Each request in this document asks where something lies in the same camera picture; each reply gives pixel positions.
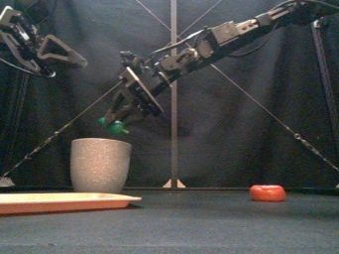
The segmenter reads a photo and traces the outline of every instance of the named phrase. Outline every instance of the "black curtain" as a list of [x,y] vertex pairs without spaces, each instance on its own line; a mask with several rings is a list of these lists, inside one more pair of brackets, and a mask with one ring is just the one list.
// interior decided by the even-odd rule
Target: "black curtain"
[[[40,31],[64,40],[82,54],[88,66],[84,69],[54,66],[53,79],[29,77],[9,165],[113,87],[122,72],[118,52],[132,51],[146,58],[170,41],[170,1],[58,0],[56,3],[46,5],[52,13]],[[277,3],[177,1],[180,37],[185,38],[204,26],[245,21]],[[249,51],[261,40],[242,51]],[[11,80],[19,86],[21,79],[13,78],[11,70],[3,65],[1,72],[6,76],[1,91],[13,85]],[[337,163],[309,25],[278,29],[252,55],[220,60],[214,66],[178,79],[177,85],[177,177],[186,187],[336,186],[337,172],[281,125]],[[164,114],[129,126],[130,134],[125,136],[113,136],[97,125],[110,99],[112,95],[105,97],[18,167],[10,175],[15,185],[68,186],[70,142],[82,137],[120,139],[132,144],[128,187],[165,184],[172,168],[170,90],[157,96]],[[1,111],[10,119],[10,109],[1,107]],[[2,135],[1,144],[6,144],[7,138]]]

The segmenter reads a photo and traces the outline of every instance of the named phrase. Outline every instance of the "stone-textured cup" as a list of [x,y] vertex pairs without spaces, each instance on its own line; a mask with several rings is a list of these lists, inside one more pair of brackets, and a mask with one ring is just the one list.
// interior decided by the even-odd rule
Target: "stone-textured cup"
[[120,193],[128,174],[130,144],[100,138],[72,141],[70,179],[76,192]]

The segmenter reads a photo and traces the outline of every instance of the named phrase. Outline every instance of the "red object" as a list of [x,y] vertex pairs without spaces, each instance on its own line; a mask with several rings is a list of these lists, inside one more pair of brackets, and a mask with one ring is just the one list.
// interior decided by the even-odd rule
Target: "red object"
[[281,186],[252,186],[249,195],[253,201],[280,202],[285,200]]

